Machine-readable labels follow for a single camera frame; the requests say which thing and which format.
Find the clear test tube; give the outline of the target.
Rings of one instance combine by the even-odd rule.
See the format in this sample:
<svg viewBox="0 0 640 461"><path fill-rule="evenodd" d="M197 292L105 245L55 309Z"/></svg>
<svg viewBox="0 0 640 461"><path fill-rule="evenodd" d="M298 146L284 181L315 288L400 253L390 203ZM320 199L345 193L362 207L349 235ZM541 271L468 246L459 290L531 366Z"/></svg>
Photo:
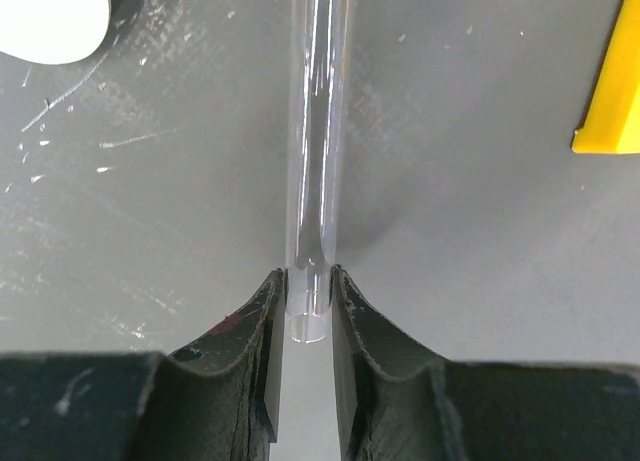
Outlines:
<svg viewBox="0 0 640 461"><path fill-rule="evenodd" d="M357 0L292 0L285 266L290 337L329 331Z"/></svg>

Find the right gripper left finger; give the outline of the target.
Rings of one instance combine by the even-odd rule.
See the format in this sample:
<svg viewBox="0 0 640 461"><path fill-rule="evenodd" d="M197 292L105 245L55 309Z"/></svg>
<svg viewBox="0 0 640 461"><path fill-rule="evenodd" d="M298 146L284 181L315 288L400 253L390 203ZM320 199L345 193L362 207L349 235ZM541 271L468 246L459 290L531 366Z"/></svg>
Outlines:
<svg viewBox="0 0 640 461"><path fill-rule="evenodd" d="M5 460L266 460L278 433L285 274L172 353L5 352Z"/></svg>

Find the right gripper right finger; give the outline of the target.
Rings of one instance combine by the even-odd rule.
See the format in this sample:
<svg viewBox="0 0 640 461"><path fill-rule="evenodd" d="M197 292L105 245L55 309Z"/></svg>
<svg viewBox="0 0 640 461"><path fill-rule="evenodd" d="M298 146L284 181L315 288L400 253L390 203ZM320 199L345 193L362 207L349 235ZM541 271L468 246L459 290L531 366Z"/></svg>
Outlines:
<svg viewBox="0 0 640 461"><path fill-rule="evenodd" d="M334 379L345 460L635 460L639 369L453 361L331 272Z"/></svg>

